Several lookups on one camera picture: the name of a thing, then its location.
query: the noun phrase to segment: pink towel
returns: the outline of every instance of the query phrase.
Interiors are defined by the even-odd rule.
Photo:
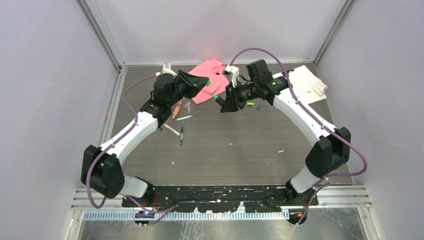
[[[223,75],[225,65],[216,60],[209,59],[189,72],[189,74],[198,76],[198,77],[208,77],[210,81],[209,86],[205,86],[202,90],[197,94],[197,96],[193,97],[193,101],[196,104],[201,104],[210,98],[212,98],[212,94],[218,95],[225,92],[225,87],[230,83],[227,78]]]

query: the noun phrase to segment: wood grain surface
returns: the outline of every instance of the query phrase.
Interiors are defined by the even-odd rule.
[[[300,65],[286,64],[286,67],[293,69]],[[306,66],[317,74],[315,65]],[[173,65],[172,69],[189,72],[193,67]],[[247,77],[246,67],[238,67],[240,74]],[[276,64],[268,67],[273,74],[281,72]],[[161,69],[161,66],[129,67],[123,90]],[[127,95],[136,110],[149,99],[154,82],[154,78],[147,80]],[[232,113],[220,113],[220,106],[213,100],[196,105],[184,98],[183,105],[187,102],[191,102],[191,113],[182,109],[178,116],[193,115],[183,121],[183,145],[179,137],[166,128],[165,133],[157,130],[129,155],[123,165],[124,174],[146,179],[154,185],[263,185],[285,184],[305,166],[305,157],[311,149],[307,139],[287,116],[266,101],[252,100],[254,106]],[[258,104],[262,104],[260,110],[256,109]],[[311,107],[332,122],[325,100]],[[121,100],[112,135],[133,118]],[[180,121],[169,118],[166,123],[180,132]],[[347,173],[347,166],[335,172]],[[352,180],[334,177],[330,182],[351,184]]]

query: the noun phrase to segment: white marker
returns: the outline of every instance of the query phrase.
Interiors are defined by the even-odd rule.
[[[171,132],[173,132],[174,134],[176,134],[177,136],[180,136],[181,133],[175,131],[175,129],[173,129],[172,127],[168,126],[167,124],[163,124],[165,126],[165,128],[169,129]]]
[[[193,117],[193,115],[185,116],[185,117],[180,117],[180,118],[177,118],[176,120],[177,120],[177,121],[181,121],[181,120],[184,120],[184,119],[189,119],[189,118],[191,118],[191,117]]]

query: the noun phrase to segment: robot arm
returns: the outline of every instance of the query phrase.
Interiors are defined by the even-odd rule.
[[[312,149],[306,157],[305,167],[286,183],[284,197],[291,203],[302,202],[313,193],[313,186],[325,175],[339,168],[349,160],[349,147],[318,125],[293,99],[287,80],[281,73],[272,75],[264,60],[248,64],[247,71],[251,82],[230,84],[226,87],[226,98],[216,97],[221,105],[221,113],[237,112],[246,106],[246,101],[261,98],[287,115],[302,131]],[[228,68],[223,74],[237,79],[238,69]],[[350,142],[351,133],[345,127],[337,129],[324,120],[309,105],[305,105],[314,116],[342,138]]]
[[[139,198],[140,203],[148,203],[153,198],[153,185],[137,177],[125,176],[121,165],[143,139],[169,118],[175,103],[183,97],[193,98],[208,83],[207,77],[193,76],[181,70],[175,73],[170,65],[165,64],[162,73],[157,74],[150,99],[141,107],[137,117],[109,141],[85,149],[81,182],[87,183],[89,168],[102,150],[111,146],[94,165],[90,187],[109,199],[129,195]]]

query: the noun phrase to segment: white wall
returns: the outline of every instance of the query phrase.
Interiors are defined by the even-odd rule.
[[[74,0],[0,3],[1,239],[63,239],[116,70]]]
[[[282,62],[312,62],[344,0],[88,0],[127,65],[229,62],[265,48]],[[270,58],[261,52],[238,62]]]
[[[382,239],[423,239],[424,1],[357,1],[318,66],[338,126],[368,157]],[[351,170],[362,163],[351,154]]]

